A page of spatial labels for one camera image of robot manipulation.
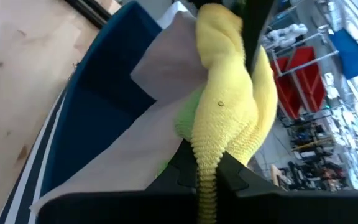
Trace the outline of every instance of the white stripe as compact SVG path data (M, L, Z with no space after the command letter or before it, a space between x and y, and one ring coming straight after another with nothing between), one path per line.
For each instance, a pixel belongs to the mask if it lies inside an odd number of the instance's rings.
M33 204L36 201L38 201L38 199L40 198L41 186L42 186L42 182L44 181L45 168L47 166L47 160L48 160L48 156L49 156L49 152L50 152L50 146L52 145L53 137L55 135L57 123L58 123L58 120L60 117L60 112L62 112L62 107L63 107L64 102L65 102L65 99L62 100L60 108L56 113L56 119L53 124L52 132L50 133L50 137L48 140L47 148L45 150L44 158L42 159L42 165L41 165L41 169L40 169L40 172L38 175L37 185L35 186L34 198L32 199ZM29 224L35 224L35 215L33 212L30 213Z
M19 181L19 185L17 186L15 195L13 197L12 203L10 204L9 207L9 213L7 214L7 217L5 219L5 224L12 224L15 223L16 220L16 216L17 216L17 211L19 210L20 207L20 202L22 200L23 197L23 193L24 193L24 189L25 189L25 184L27 183L27 180L29 179L29 175L30 175L30 171L31 168L33 166L34 163L34 159L35 159L35 155L37 154L37 151L40 147L40 143L42 140L42 136L44 136L45 134L45 130L47 128L48 122L50 120L50 117L52 115L52 112L54 111L56 104L60 98L60 95L62 93L59 94L58 98L56 99L56 101L54 102L52 109L49 111L49 114L47 116L47 119L44 122L44 125L42 126L42 129L37 137L37 140L35 140L34 146L31 150L29 159L27 160L27 163L25 164L23 173L22 173L22 177L20 178Z

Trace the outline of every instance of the red storage bin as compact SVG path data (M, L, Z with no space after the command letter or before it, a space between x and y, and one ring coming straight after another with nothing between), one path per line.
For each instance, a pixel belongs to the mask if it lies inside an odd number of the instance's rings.
M281 72L285 71L285 67L289 58L279 58L277 59L278 67ZM278 76L278 71L274 62L270 63L270 66L274 72L274 79L277 87L278 100L283 105L285 112L292 119L299 118L299 109L301 107L301 100L298 96L298 91L290 75L285 75L283 77Z
M287 70L293 69L314 60L312 47L298 47L288 64ZM306 103L312 112L320 110L326 94L317 63L295 70L296 77L305 95Z

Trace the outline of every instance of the wooden floor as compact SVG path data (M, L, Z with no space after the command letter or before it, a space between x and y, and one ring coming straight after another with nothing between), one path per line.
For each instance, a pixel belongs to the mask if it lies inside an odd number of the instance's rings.
M119 8L112 0L102 5ZM0 211L50 107L97 32L62 0L0 0Z

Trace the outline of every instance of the yellow microfiber cloth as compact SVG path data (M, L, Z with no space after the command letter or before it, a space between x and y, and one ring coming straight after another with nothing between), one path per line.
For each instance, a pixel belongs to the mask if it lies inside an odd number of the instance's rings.
M252 79L244 67L242 20L219 4L204 5L196 22L205 86L192 93L175 120L198 164L199 222L216 221L216 168L227 151L246 166L274 122L277 90L265 50Z

